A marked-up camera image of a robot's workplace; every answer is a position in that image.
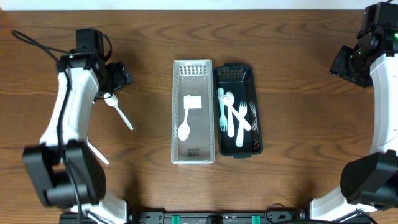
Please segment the white plastic spoon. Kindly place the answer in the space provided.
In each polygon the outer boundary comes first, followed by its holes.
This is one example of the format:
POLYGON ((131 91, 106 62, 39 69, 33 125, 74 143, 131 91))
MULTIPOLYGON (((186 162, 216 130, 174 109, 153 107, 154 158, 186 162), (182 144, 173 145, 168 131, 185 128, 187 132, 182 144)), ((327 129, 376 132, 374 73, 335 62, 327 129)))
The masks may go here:
POLYGON ((119 113, 120 117, 122 118, 122 120, 125 122, 125 124, 127 125, 127 127, 132 131, 133 125, 131 124, 131 122, 129 121, 129 119, 127 118, 127 116, 122 112, 122 110, 119 108, 118 105, 118 98, 116 95, 111 94, 111 93, 105 93, 104 94, 104 100, 106 102, 106 104, 108 106, 111 106, 113 108, 116 109, 116 111, 119 113))
MULTIPOLYGON (((229 98, 231 105, 234 103, 234 95, 228 91, 225 95, 229 98)), ((235 134, 234 132, 234 122, 233 122, 233 113, 230 109, 228 109, 228 136, 233 137, 235 134)))
POLYGON ((105 157, 105 155, 102 152, 100 152, 96 147, 94 147, 94 145, 92 145, 92 143, 90 143, 89 141, 87 141, 87 145, 100 161, 102 161, 106 165, 109 165, 109 160, 105 157))

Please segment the white plastic spoon angled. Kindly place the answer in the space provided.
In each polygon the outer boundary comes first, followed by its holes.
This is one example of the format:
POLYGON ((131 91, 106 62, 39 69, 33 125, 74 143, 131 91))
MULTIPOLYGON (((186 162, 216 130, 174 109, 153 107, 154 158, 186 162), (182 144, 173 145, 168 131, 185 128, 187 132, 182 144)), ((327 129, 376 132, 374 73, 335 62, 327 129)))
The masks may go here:
POLYGON ((186 108, 185 113, 184 113, 184 121, 178 127, 178 138, 181 141, 185 141, 190 134, 190 127, 188 125, 188 112, 189 112, 189 109, 186 108))

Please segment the black plastic perforated basket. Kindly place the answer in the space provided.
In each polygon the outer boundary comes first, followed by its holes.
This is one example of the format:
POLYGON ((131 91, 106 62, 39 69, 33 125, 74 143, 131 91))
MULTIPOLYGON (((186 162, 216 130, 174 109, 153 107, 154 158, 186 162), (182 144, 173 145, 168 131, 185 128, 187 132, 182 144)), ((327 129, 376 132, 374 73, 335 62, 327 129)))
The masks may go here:
POLYGON ((263 151, 254 72, 226 63, 213 69, 218 146, 223 156, 248 158, 263 151))

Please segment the white plastic fork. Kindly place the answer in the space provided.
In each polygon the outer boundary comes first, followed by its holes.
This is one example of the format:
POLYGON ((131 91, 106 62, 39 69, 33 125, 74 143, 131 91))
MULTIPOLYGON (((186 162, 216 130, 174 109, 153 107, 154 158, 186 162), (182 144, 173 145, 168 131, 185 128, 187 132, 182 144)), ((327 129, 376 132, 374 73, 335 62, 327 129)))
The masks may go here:
POLYGON ((219 93, 218 96, 221 98, 222 102, 228 107, 230 112, 232 112, 232 114, 234 114, 237 120, 243 125, 243 128, 246 131, 250 131, 251 125, 244 119, 243 116, 239 114, 238 111, 236 111, 236 109, 231 104, 231 100, 225 94, 219 93))
POLYGON ((227 132, 228 130, 228 122, 227 122, 227 118, 225 116, 225 105, 223 103, 223 100, 221 99, 221 97, 218 97, 218 103, 220 106, 220 119, 219 119, 219 125, 220 125, 220 130, 222 132, 227 132))
MULTIPOLYGON (((244 118, 246 113, 247 113, 247 103, 245 101, 242 101, 239 105, 239 114, 244 118)), ((239 128, 238 128, 237 137, 236 137, 236 146, 242 147, 243 140, 244 140, 244 127, 242 124, 240 124, 239 128)))

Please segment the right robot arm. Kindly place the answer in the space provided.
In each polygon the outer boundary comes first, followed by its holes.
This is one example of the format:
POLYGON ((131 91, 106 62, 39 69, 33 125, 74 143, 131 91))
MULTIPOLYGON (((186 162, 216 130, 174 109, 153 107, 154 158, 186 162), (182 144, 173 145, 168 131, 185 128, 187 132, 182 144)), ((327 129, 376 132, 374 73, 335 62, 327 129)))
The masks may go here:
POLYGON ((314 223, 357 223, 397 208, 397 5, 363 10, 357 43, 339 49, 330 73, 373 90, 373 133, 368 154, 348 162, 337 187, 310 201, 314 223))

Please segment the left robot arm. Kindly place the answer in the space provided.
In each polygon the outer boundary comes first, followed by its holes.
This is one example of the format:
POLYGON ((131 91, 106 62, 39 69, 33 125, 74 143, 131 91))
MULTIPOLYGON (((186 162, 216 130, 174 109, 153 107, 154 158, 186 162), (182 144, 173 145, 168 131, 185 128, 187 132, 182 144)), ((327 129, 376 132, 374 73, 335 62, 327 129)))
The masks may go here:
POLYGON ((47 129, 22 160, 45 207, 68 210, 65 223, 129 223, 127 202, 106 188, 106 176, 88 140, 93 103, 110 100, 133 82, 122 62, 109 62, 108 36, 76 30, 75 48, 56 59, 58 93, 47 129))

